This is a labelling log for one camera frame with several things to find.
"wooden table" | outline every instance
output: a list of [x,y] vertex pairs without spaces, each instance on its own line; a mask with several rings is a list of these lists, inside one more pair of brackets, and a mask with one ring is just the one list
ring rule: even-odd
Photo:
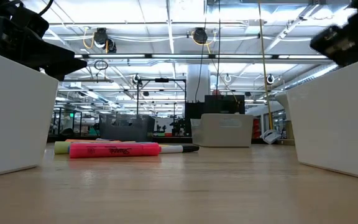
[[69,160],[0,175],[0,223],[358,223],[358,178],[292,146]]

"hanging cable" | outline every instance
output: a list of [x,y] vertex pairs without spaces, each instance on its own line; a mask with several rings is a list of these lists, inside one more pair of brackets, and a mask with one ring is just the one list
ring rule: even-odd
[[45,6],[45,8],[38,13],[38,15],[40,15],[40,16],[44,15],[48,11],[50,6],[52,6],[52,4],[53,4],[53,0],[49,0],[47,6]]
[[87,49],[91,49],[93,47],[93,42],[94,42],[94,33],[92,34],[92,43],[91,43],[91,46],[87,46],[87,44],[85,43],[85,36],[86,36],[86,31],[88,30],[88,28],[85,28],[85,32],[84,32],[84,39],[82,40],[83,43],[84,43],[84,46],[87,48]]
[[[219,13],[219,39],[221,39],[221,0],[218,0],[218,13]],[[220,77],[220,74],[219,74],[219,68],[220,68],[220,65],[221,65],[221,58],[219,57],[221,54],[221,42],[219,41],[218,43],[218,68],[216,69],[216,73],[218,75],[218,77],[216,77],[216,97],[218,97],[218,85],[219,85],[219,77]]]
[[[204,30],[206,28],[206,16],[205,16],[205,22],[204,22]],[[200,62],[200,74],[198,75],[198,84],[197,84],[197,90],[196,90],[196,95],[194,97],[194,101],[197,103],[197,94],[198,94],[198,89],[200,88],[200,81],[201,81],[201,69],[203,68],[203,55],[204,55],[204,44],[203,47],[201,48],[201,62]]]
[[101,71],[106,70],[109,67],[109,64],[104,60],[98,60],[94,63],[93,67],[98,70],[96,76],[96,82],[98,82],[98,75]]
[[260,40],[262,41],[262,61],[264,63],[264,77],[265,77],[265,92],[266,92],[266,103],[268,109],[268,123],[269,129],[273,129],[273,119],[272,119],[272,111],[270,109],[270,102],[269,102],[269,92],[267,91],[267,74],[266,74],[266,61],[265,61],[265,44],[264,44],[264,32],[262,28],[262,10],[261,10],[261,2],[262,0],[258,0],[258,8],[259,8],[259,27],[260,27]]

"yellow cable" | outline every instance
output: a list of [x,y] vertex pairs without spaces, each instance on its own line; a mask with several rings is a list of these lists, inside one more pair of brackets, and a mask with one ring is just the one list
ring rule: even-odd
[[266,75],[266,63],[265,63],[265,44],[264,44],[264,33],[262,28],[262,10],[260,9],[262,0],[258,0],[259,7],[259,27],[260,27],[260,39],[262,41],[262,60],[264,63],[264,76],[265,76],[265,92],[266,92],[266,101],[267,101],[267,109],[268,109],[268,123],[270,130],[273,129],[273,119],[272,119],[272,111],[270,110],[270,102],[269,102],[269,93],[267,91],[267,75]]
[[92,44],[91,46],[89,47],[86,43],[85,43],[85,36],[86,36],[86,31],[88,30],[88,28],[85,28],[85,32],[84,32],[84,39],[82,40],[83,43],[84,43],[84,46],[87,48],[87,49],[91,49],[93,47],[93,39],[94,39],[94,33],[92,34]]
[[209,49],[209,45],[207,45],[206,48],[208,49],[208,53],[211,54],[211,50]]

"white pillar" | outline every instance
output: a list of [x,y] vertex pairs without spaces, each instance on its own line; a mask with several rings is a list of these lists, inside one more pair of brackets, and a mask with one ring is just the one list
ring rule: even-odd
[[190,64],[187,66],[187,101],[196,103],[197,101],[204,102],[204,96],[211,94],[209,65]]

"highlighter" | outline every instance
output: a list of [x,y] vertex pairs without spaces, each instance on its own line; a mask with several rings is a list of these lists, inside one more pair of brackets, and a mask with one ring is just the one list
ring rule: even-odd
[[161,147],[157,143],[72,143],[70,158],[157,156]]

